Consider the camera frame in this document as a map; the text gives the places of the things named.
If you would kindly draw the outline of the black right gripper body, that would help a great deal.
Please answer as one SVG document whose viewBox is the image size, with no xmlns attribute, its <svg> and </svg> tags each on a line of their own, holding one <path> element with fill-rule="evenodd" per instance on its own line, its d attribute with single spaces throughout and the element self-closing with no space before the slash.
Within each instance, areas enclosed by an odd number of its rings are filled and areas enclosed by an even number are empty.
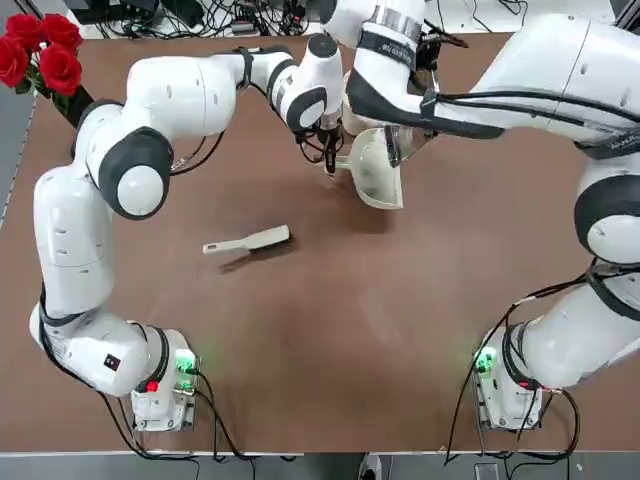
<svg viewBox="0 0 640 480">
<path fill-rule="evenodd" d="M 420 34 L 416 48 L 415 73 L 435 72 L 441 51 L 441 30 L 431 28 Z"/>
</svg>

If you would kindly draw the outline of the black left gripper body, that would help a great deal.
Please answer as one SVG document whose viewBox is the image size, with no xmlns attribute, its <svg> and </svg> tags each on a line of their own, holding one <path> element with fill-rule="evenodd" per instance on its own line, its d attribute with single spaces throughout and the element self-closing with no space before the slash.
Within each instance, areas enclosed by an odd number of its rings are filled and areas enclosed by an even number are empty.
<svg viewBox="0 0 640 480">
<path fill-rule="evenodd" d="M 336 146 L 343 137 L 340 118 L 321 118 L 317 130 L 317 139 L 322 146 Z"/>
</svg>

